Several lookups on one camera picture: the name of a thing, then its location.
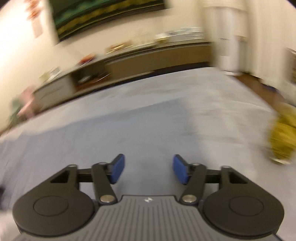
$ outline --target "silver screw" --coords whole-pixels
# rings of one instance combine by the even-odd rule
[[[188,195],[184,195],[182,197],[182,200],[184,202],[187,202],[187,203],[192,203],[192,202],[195,202],[197,200],[197,197],[194,196],[194,195],[188,194]]]
[[[115,197],[112,195],[103,195],[100,197],[101,202],[110,203],[115,200]]]

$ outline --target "white wall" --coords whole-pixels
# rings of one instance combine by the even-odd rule
[[[251,73],[281,88],[285,49],[296,50],[296,9],[287,0],[247,0],[252,57]]]
[[[169,9],[114,20],[57,44],[48,2],[41,1],[44,33],[33,36],[23,0],[11,0],[0,10],[0,129],[7,124],[9,103],[51,68],[71,68],[83,56],[104,54],[111,44],[128,40],[139,28],[160,33],[200,26],[196,0],[167,0]]]

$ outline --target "brown wooden floor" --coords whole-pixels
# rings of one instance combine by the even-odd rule
[[[249,74],[243,73],[236,78],[248,86],[253,92],[266,101],[273,109],[279,110],[279,104],[284,102],[284,98],[276,91],[273,91],[260,83],[260,79]]]

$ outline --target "yellow object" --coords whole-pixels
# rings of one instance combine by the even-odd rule
[[[296,149],[296,111],[286,105],[279,113],[269,141],[276,158],[289,159]]]

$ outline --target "pink object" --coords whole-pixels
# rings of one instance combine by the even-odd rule
[[[23,108],[18,112],[18,116],[25,116],[27,119],[35,116],[34,103],[35,97],[33,95],[33,87],[26,88],[20,95],[20,101],[24,105]]]

